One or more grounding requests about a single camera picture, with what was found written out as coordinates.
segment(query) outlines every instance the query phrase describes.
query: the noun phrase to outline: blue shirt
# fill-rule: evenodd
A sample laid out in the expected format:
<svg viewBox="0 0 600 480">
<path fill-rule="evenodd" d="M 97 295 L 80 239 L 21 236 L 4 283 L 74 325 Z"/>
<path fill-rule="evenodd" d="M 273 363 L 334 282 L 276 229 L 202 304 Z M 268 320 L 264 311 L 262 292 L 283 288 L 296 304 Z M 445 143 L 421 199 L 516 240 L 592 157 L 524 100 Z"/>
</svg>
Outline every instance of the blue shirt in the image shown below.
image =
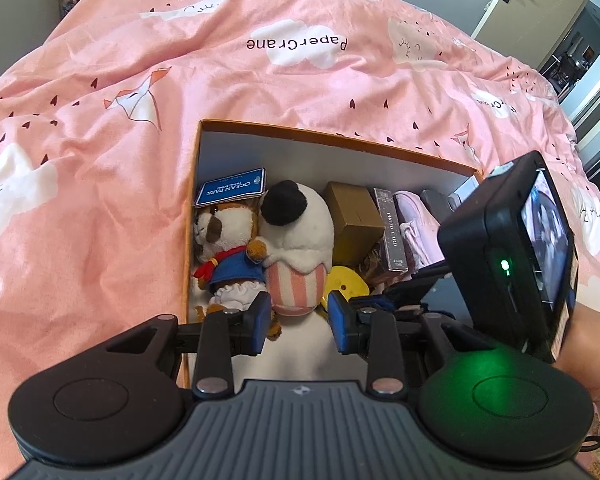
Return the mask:
<svg viewBox="0 0 600 480">
<path fill-rule="evenodd" d="M 215 294 L 219 283 L 236 282 L 237 280 L 264 283 L 262 264 L 252 262 L 247 256 L 247 251 L 232 254 L 218 264 L 209 281 L 209 290 Z"/>
</svg>

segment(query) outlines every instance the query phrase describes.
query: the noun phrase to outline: brown box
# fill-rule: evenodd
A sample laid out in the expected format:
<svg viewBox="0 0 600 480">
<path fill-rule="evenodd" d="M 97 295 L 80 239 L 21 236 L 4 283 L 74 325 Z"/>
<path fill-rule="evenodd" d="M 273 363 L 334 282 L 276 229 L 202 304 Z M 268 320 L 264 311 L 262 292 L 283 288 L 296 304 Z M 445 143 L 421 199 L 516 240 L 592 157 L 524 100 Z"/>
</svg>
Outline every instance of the brown box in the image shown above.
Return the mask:
<svg viewBox="0 0 600 480">
<path fill-rule="evenodd" d="M 378 208 L 362 186 L 330 182 L 322 195 L 333 219 L 333 264 L 355 267 L 384 234 Z"/>
</svg>

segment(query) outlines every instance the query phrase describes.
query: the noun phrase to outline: hand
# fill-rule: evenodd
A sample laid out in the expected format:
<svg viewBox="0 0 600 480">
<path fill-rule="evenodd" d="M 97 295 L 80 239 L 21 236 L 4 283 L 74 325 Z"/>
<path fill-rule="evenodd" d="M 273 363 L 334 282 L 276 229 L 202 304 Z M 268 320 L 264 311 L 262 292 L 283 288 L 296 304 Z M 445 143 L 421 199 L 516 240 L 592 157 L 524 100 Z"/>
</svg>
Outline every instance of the hand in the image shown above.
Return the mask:
<svg viewBox="0 0 600 480">
<path fill-rule="evenodd" d="M 247 244 L 247 257 L 256 264 L 262 263 L 267 257 L 267 246 L 261 240 L 251 240 Z"/>
<path fill-rule="evenodd" d="M 600 313 L 576 304 L 571 325 L 554 365 L 582 384 L 600 416 Z"/>
</svg>

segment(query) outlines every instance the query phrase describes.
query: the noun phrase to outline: cardboard box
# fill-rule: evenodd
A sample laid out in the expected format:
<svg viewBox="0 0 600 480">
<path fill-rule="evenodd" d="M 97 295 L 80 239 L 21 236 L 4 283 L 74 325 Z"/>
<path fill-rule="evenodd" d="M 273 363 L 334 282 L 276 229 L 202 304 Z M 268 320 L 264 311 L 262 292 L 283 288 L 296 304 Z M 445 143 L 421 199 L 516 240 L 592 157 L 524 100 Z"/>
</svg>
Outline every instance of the cardboard box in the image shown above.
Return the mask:
<svg viewBox="0 0 600 480">
<path fill-rule="evenodd" d="M 358 272 L 369 286 L 375 287 L 406 275 L 409 266 L 393 194 L 385 189 L 374 189 L 372 193 L 384 224 L 384 235 L 358 267 Z"/>
<path fill-rule="evenodd" d="M 384 234 L 378 208 L 362 186 L 330 182 L 322 196 L 333 219 L 333 264 L 355 267 Z"/>
</svg>

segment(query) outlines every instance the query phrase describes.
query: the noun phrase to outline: screw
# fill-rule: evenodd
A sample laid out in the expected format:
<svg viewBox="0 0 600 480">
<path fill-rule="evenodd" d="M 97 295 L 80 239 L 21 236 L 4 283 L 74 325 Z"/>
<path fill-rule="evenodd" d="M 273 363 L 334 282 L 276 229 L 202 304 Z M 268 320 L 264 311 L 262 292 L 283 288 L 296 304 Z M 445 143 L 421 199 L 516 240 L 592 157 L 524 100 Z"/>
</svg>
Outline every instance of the screw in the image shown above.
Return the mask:
<svg viewBox="0 0 600 480">
<path fill-rule="evenodd" d="M 220 377 L 206 377 L 196 383 L 196 388 L 204 394 L 221 394 L 229 384 Z"/>
<path fill-rule="evenodd" d="M 400 392 L 404 388 L 404 384 L 399 379 L 383 377 L 373 381 L 371 387 L 377 394 L 392 395 Z"/>
</svg>

